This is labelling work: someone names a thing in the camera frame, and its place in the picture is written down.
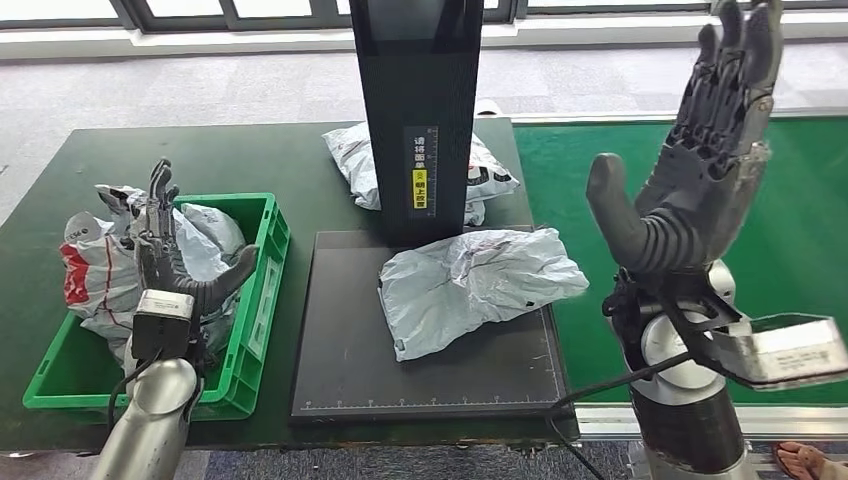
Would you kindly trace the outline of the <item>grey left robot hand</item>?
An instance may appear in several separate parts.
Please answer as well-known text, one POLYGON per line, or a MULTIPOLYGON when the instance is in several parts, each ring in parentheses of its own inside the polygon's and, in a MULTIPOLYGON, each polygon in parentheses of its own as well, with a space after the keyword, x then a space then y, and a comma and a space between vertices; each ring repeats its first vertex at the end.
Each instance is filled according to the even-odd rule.
POLYGON ((179 187, 170 187, 172 163, 166 158, 153 168, 144 219, 135 241, 141 284, 145 289, 190 295, 194 298, 194 314, 213 313, 237 292, 256 270, 259 248, 253 244, 242 249, 234 266, 212 280, 198 281, 181 273, 182 260, 173 219, 174 200, 179 187))

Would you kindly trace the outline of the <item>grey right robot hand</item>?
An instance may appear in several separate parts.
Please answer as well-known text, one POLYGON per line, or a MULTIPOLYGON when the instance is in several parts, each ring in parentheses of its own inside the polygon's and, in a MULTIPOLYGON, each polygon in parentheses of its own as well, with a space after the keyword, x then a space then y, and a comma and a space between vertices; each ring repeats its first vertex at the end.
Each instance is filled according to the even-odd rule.
POLYGON ((635 198, 613 153, 597 155, 586 197, 616 263, 632 274, 704 268, 738 236, 771 151, 764 133, 783 53, 782 4, 735 1, 707 24, 657 162, 635 198))

